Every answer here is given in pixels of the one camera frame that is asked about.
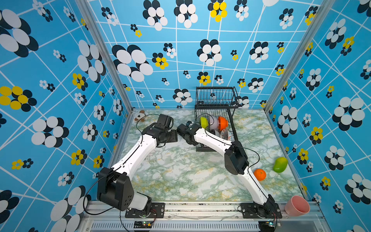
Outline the lime green bowl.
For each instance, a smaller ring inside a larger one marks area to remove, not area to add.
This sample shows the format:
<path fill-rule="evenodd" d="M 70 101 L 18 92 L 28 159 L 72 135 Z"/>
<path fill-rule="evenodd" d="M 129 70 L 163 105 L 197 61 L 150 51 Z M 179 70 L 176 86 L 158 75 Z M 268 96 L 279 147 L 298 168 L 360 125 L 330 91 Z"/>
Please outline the lime green bowl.
<path fill-rule="evenodd" d="M 210 130 L 209 120 L 206 117 L 200 117 L 200 124 L 203 129 Z"/>

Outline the lilac plastic bowl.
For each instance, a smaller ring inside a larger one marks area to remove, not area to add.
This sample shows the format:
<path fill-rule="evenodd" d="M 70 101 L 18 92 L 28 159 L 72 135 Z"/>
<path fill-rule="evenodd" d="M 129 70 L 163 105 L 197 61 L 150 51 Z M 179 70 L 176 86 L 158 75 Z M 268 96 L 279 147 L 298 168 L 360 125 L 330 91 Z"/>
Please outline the lilac plastic bowl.
<path fill-rule="evenodd" d="M 209 116 L 209 124 L 210 124 L 210 130 L 219 130 L 219 120 L 218 117 L 215 116 Z"/>

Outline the orange plastic bowl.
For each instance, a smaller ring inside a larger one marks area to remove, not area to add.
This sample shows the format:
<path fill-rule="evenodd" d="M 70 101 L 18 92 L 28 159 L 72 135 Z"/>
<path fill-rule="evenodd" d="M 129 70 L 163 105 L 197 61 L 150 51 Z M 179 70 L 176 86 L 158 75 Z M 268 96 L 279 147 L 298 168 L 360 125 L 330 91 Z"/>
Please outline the orange plastic bowl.
<path fill-rule="evenodd" d="M 218 117 L 218 124 L 219 124 L 218 130 L 222 131 L 222 130 L 224 130 L 228 127 L 229 122 L 225 117 L 219 116 Z"/>

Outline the black patterned bowl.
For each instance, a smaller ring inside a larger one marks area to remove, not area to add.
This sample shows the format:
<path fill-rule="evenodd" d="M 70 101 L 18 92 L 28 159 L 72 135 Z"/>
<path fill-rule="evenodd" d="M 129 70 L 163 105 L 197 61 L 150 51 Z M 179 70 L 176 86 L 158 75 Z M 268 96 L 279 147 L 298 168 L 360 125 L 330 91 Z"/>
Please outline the black patterned bowl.
<path fill-rule="evenodd" d="M 218 130 L 214 130 L 214 134 L 215 134 L 217 137 L 221 137 L 221 133 L 220 133 Z"/>

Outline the red white patterned bowl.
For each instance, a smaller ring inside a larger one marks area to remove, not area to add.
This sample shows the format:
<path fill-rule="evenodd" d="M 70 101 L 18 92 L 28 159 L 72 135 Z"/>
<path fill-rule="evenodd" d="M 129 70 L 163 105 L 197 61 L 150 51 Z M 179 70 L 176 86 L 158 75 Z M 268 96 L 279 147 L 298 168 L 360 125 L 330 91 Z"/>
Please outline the red white patterned bowl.
<path fill-rule="evenodd" d="M 234 139 L 233 133 L 228 131 L 227 129 L 223 129 L 220 132 L 220 138 L 222 138 L 224 140 L 227 140 L 227 141 L 233 141 L 233 139 Z"/>

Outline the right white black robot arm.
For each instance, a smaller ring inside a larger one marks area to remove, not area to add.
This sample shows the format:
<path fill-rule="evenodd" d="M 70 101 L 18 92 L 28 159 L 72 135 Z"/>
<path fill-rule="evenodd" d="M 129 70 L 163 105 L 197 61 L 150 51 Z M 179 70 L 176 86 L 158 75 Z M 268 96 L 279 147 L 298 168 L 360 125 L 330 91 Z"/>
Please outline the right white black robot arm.
<path fill-rule="evenodd" d="M 250 193 L 255 206 L 255 214 L 262 218 L 282 218 L 279 205 L 253 174 L 247 154 L 239 141 L 224 140 L 206 131 L 198 124 L 190 126 L 180 124 L 177 127 L 177 133 L 188 144 L 194 146 L 198 144 L 206 145 L 223 156 L 227 171 L 238 176 Z"/>

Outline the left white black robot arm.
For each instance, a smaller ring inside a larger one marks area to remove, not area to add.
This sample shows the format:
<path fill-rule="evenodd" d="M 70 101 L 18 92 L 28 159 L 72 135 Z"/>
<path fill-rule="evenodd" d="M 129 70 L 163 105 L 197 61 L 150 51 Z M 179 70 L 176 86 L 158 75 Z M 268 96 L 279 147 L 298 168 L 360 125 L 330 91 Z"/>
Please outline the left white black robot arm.
<path fill-rule="evenodd" d="M 97 199 L 120 211 L 128 208 L 148 215 L 151 212 L 151 197 L 134 191 L 131 180 L 144 161 L 160 145 L 177 142 L 174 119 L 160 114 L 154 122 L 141 131 L 137 143 L 111 168 L 103 168 L 98 175 Z"/>

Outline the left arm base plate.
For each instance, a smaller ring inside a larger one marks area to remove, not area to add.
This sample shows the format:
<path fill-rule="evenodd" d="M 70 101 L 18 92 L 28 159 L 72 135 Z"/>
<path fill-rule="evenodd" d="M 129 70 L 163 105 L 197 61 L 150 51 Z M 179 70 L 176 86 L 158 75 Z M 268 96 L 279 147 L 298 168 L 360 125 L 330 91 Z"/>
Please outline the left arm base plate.
<path fill-rule="evenodd" d="M 126 210 L 125 218 L 164 218 L 165 203 L 151 203 L 144 210 L 130 208 Z"/>

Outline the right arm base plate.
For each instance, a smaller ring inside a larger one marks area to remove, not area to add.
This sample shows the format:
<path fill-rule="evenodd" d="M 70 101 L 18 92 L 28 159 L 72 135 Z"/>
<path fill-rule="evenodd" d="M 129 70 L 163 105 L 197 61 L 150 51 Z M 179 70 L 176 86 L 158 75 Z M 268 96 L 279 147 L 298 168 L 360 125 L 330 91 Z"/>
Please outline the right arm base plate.
<path fill-rule="evenodd" d="M 243 218 L 281 219 L 282 214 L 277 203 L 266 203 L 261 206 L 256 203 L 241 203 L 237 210 L 242 213 Z"/>

